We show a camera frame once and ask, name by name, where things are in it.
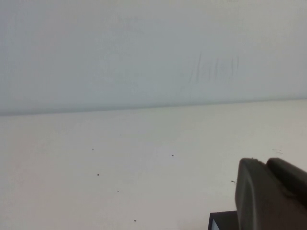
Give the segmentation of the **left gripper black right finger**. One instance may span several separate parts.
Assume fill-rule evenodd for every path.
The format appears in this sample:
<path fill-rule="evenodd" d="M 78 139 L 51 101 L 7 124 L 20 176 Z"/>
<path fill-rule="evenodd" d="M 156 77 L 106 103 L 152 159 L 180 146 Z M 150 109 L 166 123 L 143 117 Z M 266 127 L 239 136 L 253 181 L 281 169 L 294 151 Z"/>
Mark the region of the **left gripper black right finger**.
<path fill-rule="evenodd" d="M 280 159 L 270 158 L 267 167 L 301 204 L 307 203 L 307 173 Z"/>

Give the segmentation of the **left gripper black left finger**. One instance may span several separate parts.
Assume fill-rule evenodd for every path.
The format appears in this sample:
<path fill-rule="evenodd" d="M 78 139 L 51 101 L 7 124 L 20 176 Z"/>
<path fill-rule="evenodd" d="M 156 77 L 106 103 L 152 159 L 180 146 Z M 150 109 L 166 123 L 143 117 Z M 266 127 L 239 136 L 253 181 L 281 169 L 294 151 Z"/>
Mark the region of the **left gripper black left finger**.
<path fill-rule="evenodd" d="M 257 159 L 240 160 L 235 202 L 241 230 L 307 228 L 307 204 L 301 204 Z"/>

